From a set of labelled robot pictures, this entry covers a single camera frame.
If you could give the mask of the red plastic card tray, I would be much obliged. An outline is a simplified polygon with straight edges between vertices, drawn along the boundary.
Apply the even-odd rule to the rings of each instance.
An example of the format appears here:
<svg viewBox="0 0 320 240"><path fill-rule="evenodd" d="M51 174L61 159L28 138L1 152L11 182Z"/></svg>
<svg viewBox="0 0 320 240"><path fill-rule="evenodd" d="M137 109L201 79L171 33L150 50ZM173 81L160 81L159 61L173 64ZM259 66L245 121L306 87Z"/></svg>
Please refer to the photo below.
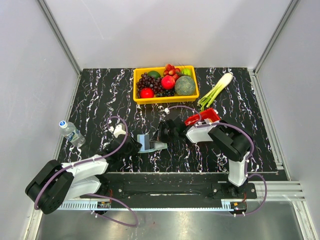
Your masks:
<svg viewBox="0 0 320 240"><path fill-rule="evenodd" d="M207 108L206 110L201 111L200 115L201 115L201 121L210 120L212 123L214 123L221 119L213 108ZM194 114L188 117L187 120L184 121L184 124L186 126L192 126L199 120L200 120L200 116L198 114Z"/></svg>

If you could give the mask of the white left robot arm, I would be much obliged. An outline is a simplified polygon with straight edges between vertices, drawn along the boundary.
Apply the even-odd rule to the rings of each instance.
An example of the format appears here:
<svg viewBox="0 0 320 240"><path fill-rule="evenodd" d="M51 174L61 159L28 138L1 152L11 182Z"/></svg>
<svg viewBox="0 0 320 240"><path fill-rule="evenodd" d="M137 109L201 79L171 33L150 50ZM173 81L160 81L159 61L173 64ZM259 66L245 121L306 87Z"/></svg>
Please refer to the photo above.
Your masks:
<svg viewBox="0 0 320 240"><path fill-rule="evenodd" d="M88 194L98 198L107 195L109 186L98 176L114 172L122 159L137 155L143 146L126 133L122 123L112 127L111 132L111 143L92 157L64 163L53 159L44 165L25 188L37 210L48 215L64 201Z"/></svg>

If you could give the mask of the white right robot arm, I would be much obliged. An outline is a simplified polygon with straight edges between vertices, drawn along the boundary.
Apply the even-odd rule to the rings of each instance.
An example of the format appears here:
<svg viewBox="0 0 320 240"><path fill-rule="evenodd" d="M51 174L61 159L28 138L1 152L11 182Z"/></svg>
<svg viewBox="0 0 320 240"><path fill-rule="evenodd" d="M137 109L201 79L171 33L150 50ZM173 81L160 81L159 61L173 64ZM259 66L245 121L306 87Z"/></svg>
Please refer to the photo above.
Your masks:
<svg viewBox="0 0 320 240"><path fill-rule="evenodd" d="M186 125L177 117L160 121L157 130L150 138L151 142L165 144L176 140L192 144L213 142L228 159L230 182L227 186L228 194L233 198L239 198L245 193L248 161L255 148L247 130L231 124L226 119L215 122L207 119L197 120L192 125Z"/></svg>

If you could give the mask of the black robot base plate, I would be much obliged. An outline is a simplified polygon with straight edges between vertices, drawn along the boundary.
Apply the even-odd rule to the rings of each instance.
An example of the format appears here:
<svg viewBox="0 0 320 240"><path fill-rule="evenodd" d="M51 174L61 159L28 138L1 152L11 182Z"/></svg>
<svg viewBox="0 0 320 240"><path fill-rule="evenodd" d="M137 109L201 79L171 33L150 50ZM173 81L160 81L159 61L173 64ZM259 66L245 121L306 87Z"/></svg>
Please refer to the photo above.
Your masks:
<svg viewBox="0 0 320 240"><path fill-rule="evenodd" d="M257 199L253 183L246 181L236 187L225 173L105 173L98 178L101 186L96 193L69 200L115 202L131 208L174 204L205 207L218 200Z"/></svg>

